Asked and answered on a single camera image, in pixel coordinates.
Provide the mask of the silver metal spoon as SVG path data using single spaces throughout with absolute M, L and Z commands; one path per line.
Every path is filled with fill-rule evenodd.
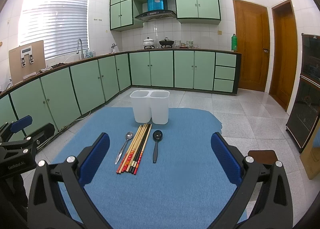
M 115 165 L 119 162 L 119 160 L 120 160 L 120 158 L 121 158 L 121 156 L 122 156 L 122 154 L 123 154 L 123 151 L 124 151 L 124 149 L 126 148 L 127 143 L 128 143 L 132 138 L 133 138 L 133 132 L 131 132 L 131 131 L 127 132 L 126 135 L 125 135 L 125 142 L 124 142 L 123 146 L 121 147 L 121 149 L 120 149 L 120 151 L 119 151 L 119 153 L 117 154 L 117 157 L 116 157 L 116 159 L 115 159 L 115 162 L 114 162 Z

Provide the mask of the plain bamboo chopstick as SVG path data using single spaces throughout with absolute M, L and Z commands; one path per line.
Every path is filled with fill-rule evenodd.
M 143 131 L 146 129 L 146 126 L 147 126 L 146 123 L 139 126 L 139 128 L 133 138 L 133 141 L 131 142 L 131 144 L 125 154 L 125 157 L 123 158 L 119 168 L 117 169 L 118 174 L 125 172 L 125 170 L 127 169 L 128 165 L 131 161 L 132 155 L 134 154 L 134 152 L 136 150 L 136 144 L 138 143 L 138 140 L 141 137 Z

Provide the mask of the black ladle spoon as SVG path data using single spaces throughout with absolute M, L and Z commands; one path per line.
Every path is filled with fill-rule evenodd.
M 159 141 L 162 140 L 163 133 L 162 133 L 161 130 L 156 130 L 156 131 L 153 132 L 152 137 L 153 137 L 153 140 L 155 142 L 152 160 L 153 160 L 153 163 L 156 163 L 157 162 L 157 157 L 158 157 L 158 143 L 159 143 Z

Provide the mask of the black chopstick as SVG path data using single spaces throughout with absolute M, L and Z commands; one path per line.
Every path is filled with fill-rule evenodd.
M 137 164 L 137 161 L 138 161 L 138 158 L 139 158 L 139 154 L 140 154 L 141 148 L 140 148 L 140 150 L 139 150 L 139 152 L 138 152 L 138 155 L 137 155 L 137 158 L 136 158 L 136 161 L 135 161 L 135 165 Z M 132 172 L 131 172 L 131 174 L 133 174 L 133 171 L 134 171 L 134 169 L 135 169 L 135 165 L 132 167 Z
M 133 156 L 132 156 L 132 158 L 131 158 L 131 160 L 130 160 L 130 163 L 129 163 L 127 169 L 126 169 L 126 172 L 128 172 L 128 173 L 131 173 L 131 172 L 132 172 L 132 167 L 135 165 L 135 161 L 136 161 L 138 152 L 139 152 L 139 150 L 140 150 L 140 148 L 141 148 L 142 141 L 143 141 L 143 137 L 144 137 L 144 135 L 146 134 L 146 130 L 147 130 L 148 126 L 149 126 L 149 123 L 146 124 L 146 126 L 145 126 L 145 128 L 144 128 L 144 130 L 143 130 L 143 132 L 142 132 L 142 135 L 141 135 L 141 137 L 140 137 L 139 140 L 138 140 L 138 146 L 137 146 L 137 148 L 136 148 L 136 150 L 135 150 L 135 152 L 134 152 L 134 154 L 133 154 Z

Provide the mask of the orange patterned bamboo chopstick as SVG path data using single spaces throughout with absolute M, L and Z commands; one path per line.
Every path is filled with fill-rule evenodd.
M 125 160 L 125 163 L 121 169 L 121 172 L 125 172 L 127 170 L 127 167 L 129 166 L 130 162 L 131 162 L 131 159 L 133 158 L 135 152 L 136 152 L 136 149 L 142 139 L 142 136 L 144 135 L 144 132 L 147 128 L 148 124 L 143 124 L 142 127 L 140 128 L 140 130 L 138 131 L 138 134 L 135 136 L 134 140 L 133 140 L 133 146 L 131 147 L 131 150 L 129 152 L 129 155 L 128 157 L 126 158 Z

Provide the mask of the red bamboo chopstick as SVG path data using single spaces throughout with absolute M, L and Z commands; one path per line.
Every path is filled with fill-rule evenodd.
M 118 169 L 116 171 L 117 174 L 121 174 L 122 173 L 122 170 L 123 170 L 123 167 L 125 166 L 126 160 L 129 157 L 129 154 L 131 153 L 132 147 L 135 145 L 136 140 L 138 139 L 138 137 L 140 135 L 140 132 L 142 131 L 142 128 L 143 128 L 143 125 L 140 125 L 138 130 L 137 130 L 137 132 L 136 132 L 136 134 L 135 134 L 135 136 L 133 137 L 133 140 L 130 143 L 130 145 L 129 145 L 127 151 L 126 151 L 126 154 L 125 154 L 124 158 L 122 159 L 122 161 L 121 161 L 121 163 L 120 163 L 120 165 L 119 165 L 119 167 L 118 167 Z

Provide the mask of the red patterned chopstick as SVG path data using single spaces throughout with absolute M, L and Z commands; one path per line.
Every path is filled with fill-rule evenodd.
M 141 162 L 143 153 L 144 153 L 145 145 L 146 145 L 146 143 L 147 143 L 147 141 L 148 141 L 148 137 L 149 137 L 151 128 L 152 128 L 152 124 L 149 124 L 149 126 L 148 126 L 148 128 L 147 128 L 147 130 L 146 130 L 146 134 L 145 134 L 144 137 L 143 137 L 142 148 L 141 148 L 141 151 L 140 151 L 140 154 L 139 154 L 139 158 L 138 158 L 137 164 L 135 165 L 135 169 L 134 169 L 134 171 L 133 171 L 133 174 L 134 174 L 134 175 L 137 174 L 137 170 L 138 170 L 138 168 L 139 168 L 139 165 L 140 165 L 140 162 Z

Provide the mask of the green lower kitchen cabinets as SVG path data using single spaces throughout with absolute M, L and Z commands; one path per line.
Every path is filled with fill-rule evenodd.
M 16 139 L 51 123 L 62 130 L 132 86 L 235 95 L 241 55 L 211 50 L 145 50 L 99 56 L 36 74 L 1 94 L 1 122 L 27 115 Z

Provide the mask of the brown wooden stool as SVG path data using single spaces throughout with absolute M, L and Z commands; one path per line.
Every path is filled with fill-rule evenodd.
M 273 165 L 278 160 L 274 150 L 250 150 L 248 156 L 253 157 L 254 161 L 264 165 Z

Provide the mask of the blue table mat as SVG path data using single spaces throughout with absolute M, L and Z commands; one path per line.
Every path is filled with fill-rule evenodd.
M 117 174 L 116 155 L 126 133 L 138 126 L 131 108 L 101 108 L 54 162 L 77 156 L 107 133 L 110 148 L 85 190 L 113 228 L 207 228 L 236 189 L 211 148 L 221 122 L 208 111 L 172 108 L 167 124 L 152 126 L 163 133 L 157 162 L 152 160 L 155 142 L 149 138 L 137 174 Z

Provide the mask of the black glass cabinet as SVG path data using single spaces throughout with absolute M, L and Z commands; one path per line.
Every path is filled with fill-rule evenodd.
M 286 124 L 298 151 L 306 147 L 319 121 L 319 36 L 302 34 L 302 68 L 295 103 Z

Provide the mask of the white double utensil holder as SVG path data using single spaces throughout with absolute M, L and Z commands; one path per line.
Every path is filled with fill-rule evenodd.
M 132 109 L 137 123 L 167 124 L 169 120 L 167 90 L 136 90 L 130 94 Z

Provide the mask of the window blind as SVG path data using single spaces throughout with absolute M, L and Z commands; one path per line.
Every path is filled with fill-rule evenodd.
M 23 0 L 18 22 L 18 44 L 44 41 L 46 59 L 83 50 L 88 42 L 88 0 Z

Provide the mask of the green bottle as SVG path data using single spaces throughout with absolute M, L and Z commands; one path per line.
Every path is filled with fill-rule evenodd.
M 231 37 L 231 50 L 236 51 L 238 49 L 238 38 L 236 34 L 233 34 Z

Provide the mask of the range hood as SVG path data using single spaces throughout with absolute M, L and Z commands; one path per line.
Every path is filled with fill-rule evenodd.
M 169 9 L 168 0 L 133 0 L 134 18 L 150 22 L 164 18 L 177 18 L 174 10 Z

